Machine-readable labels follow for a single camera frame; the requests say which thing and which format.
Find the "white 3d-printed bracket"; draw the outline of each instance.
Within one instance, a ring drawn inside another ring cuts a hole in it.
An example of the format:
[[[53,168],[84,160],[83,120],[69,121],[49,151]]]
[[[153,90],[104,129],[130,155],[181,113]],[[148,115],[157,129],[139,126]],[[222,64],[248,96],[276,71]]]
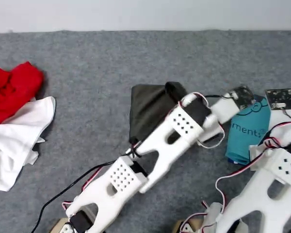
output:
[[[291,154],[284,149],[273,150],[272,156],[255,172],[241,194],[227,206],[217,222],[216,233],[227,233],[232,224],[241,217],[261,211],[261,233],[282,233],[291,217]],[[275,199],[267,190],[275,179],[285,186]]]
[[[98,213],[87,233],[103,232],[118,216],[123,205],[146,183],[147,178],[135,173],[130,166],[133,161],[128,156],[119,157],[98,179],[92,181],[67,208],[68,217],[82,207],[95,203]]]
[[[167,139],[174,131],[180,137],[173,144],[168,144]],[[203,131],[182,107],[177,106],[136,150],[139,155],[153,151],[159,153],[156,164],[147,177],[148,182],[140,192],[145,193],[156,184],[169,171],[170,166],[196,142]]]

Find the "fabric pile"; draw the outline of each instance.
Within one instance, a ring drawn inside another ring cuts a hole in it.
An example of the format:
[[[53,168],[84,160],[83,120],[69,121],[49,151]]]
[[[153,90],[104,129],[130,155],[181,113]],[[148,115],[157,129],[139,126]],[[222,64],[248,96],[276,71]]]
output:
[[[29,62],[12,71],[0,69],[0,190],[9,191],[22,167],[33,165],[40,134],[51,123],[55,99],[35,100],[43,73]]]

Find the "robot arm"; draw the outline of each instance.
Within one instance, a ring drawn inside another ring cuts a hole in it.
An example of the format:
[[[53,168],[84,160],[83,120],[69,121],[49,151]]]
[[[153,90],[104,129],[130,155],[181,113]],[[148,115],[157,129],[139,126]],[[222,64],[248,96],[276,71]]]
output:
[[[285,148],[271,149],[261,144],[250,151],[256,154],[261,154],[262,151],[257,171],[243,191],[231,200],[223,213],[216,212],[216,217],[212,219],[212,223],[216,224],[205,228],[203,233],[233,232],[230,229],[235,222],[256,210],[262,213],[260,233],[283,232],[285,224],[291,217],[291,143]],[[267,191],[275,180],[283,183],[284,187],[278,196],[272,199]]]
[[[212,131],[253,103],[253,94],[245,87],[227,93],[211,108],[203,104],[195,94],[189,94],[171,111],[165,120],[136,148],[139,155],[154,150],[159,157],[153,171],[147,176],[141,167],[128,156],[121,156],[98,179],[91,182],[75,197],[66,214],[73,219],[86,205],[95,203],[98,214],[93,224],[78,233],[101,233],[117,217],[123,205],[136,193],[144,193],[161,179],[171,165],[199,138],[211,137]],[[168,144],[167,138],[177,132],[180,137]]]

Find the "white wire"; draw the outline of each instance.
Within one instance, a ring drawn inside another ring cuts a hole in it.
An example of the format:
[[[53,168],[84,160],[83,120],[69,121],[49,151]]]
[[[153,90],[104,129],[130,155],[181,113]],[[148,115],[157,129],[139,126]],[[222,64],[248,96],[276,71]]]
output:
[[[209,107],[208,100],[206,99],[206,97],[203,94],[201,94],[199,92],[192,92],[192,93],[195,94],[195,95],[199,95],[201,98],[203,98],[205,103],[206,103],[206,106]]]
[[[204,233],[204,228],[206,228],[206,227],[211,227],[211,226],[213,226],[214,224],[216,224],[216,222],[214,222],[213,224],[207,225],[207,226],[203,226],[202,229],[201,229],[201,233]]]
[[[203,204],[203,206],[204,206],[206,209],[208,209],[208,208],[209,208],[209,206],[208,206],[207,202],[205,202],[204,200],[202,200],[202,204]]]
[[[103,169],[103,167],[98,168],[97,171],[95,171],[95,175],[93,177],[91,177],[88,181],[86,181],[86,183],[84,184],[84,186],[82,187],[82,191],[84,189],[86,189],[86,187],[94,180],[94,178],[98,175],[98,173]]]
[[[231,177],[234,177],[234,176],[237,176],[237,175],[243,173],[243,172],[246,171],[248,168],[250,168],[252,165],[256,164],[256,163],[257,163],[257,162],[262,158],[264,152],[265,152],[265,150],[264,150],[264,151],[261,153],[261,155],[258,156],[258,157],[256,158],[256,160],[255,160],[254,162],[252,162],[249,166],[247,166],[247,167],[243,167],[243,169],[241,169],[241,170],[239,170],[239,171],[237,171],[237,172],[235,172],[235,173],[232,173],[231,175],[222,176],[222,177],[220,177],[220,178],[217,179],[217,181],[215,182],[215,188],[220,192],[220,194],[221,194],[221,196],[222,196],[222,198],[223,198],[223,205],[222,205],[221,213],[223,213],[223,211],[224,211],[224,209],[225,209],[225,207],[226,207],[226,200],[225,200],[225,194],[222,192],[222,190],[221,190],[220,188],[218,188],[218,182],[219,182],[220,180],[222,180],[222,179],[225,179],[225,178],[231,178]]]
[[[181,224],[181,226],[180,226],[180,233],[183,233],[183,227],[184,227],[184,225],[192,218],[192,217],[195,217],[195,216],[205,216],[205,215],[207,215],[208,213],[195,213],[195,214],[192,214],[192,215],[190,215],[190,216],[188,216],[187,218],[186,218],[186,220],[184,220],[184,222]]]
[[[62,207],[63,207],[64,210],[67,209],[67,207],[65,206],[65,204],[66,204],[66,205],[70,205],[71,202],[68,202],[68,201],[64,201],[64,202],[62,202]]]
[[[277,127],[282,127],[282,126],[286,126],[286,125],[291,125],[291,122],[287,122],[287,123],[282,124],[282,125],[277,125],[277,126],[275,126],[275,128],[277,128]]]
[[[207,147],[207,146],[205,146],[204,144],[202,144],[199,140],[197,141],[197,144],[200,145],[200,146],[203,147],[203,148],[206,148],[206,149],[212,149],[212,148],[215,148],[215,147],[219,146],[219,145],[221,144],[221,142],[222,142],[222,141],[224,140],[224,138],[225,138],[225,131],[224,131],[224,129],[222,128],[221,125],[220,125],[220,128],[221,128],[221,131],[222,131],[223,136],[222,136],[222,138],[220,139],[220,141],[219,141],[217,144],[215,144],[215,145],[213,145],[213,146],[210,146],[210,147]]]

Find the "perforated hole pattern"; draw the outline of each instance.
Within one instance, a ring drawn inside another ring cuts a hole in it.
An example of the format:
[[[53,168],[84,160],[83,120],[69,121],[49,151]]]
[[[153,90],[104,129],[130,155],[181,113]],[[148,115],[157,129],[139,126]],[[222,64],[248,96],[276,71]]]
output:
[[[291,178],[291,162],[289,162],[288,158],[282,160],[283,164],[278,166],[278,170],[285,172],[286,175],[290,176]]]
[[[177,125],[179,125],[186,134],[188,133],[189,128],[194,128],[194,126],[190,125],[190,123],[184,117],[182,117],[181,114],[178,114],[178,117],[174,118],[174,122],[176,122]]]
[[[123,165],[119,165],[119,167],[116,168],[116,171],[113,172],[110,178],[113,180],[115,188],[121,192],[123,192],[124,189],[127,188],[134,180],[132,177],[130,177],[130,173],[127,171],[127,169],[123,168]]]

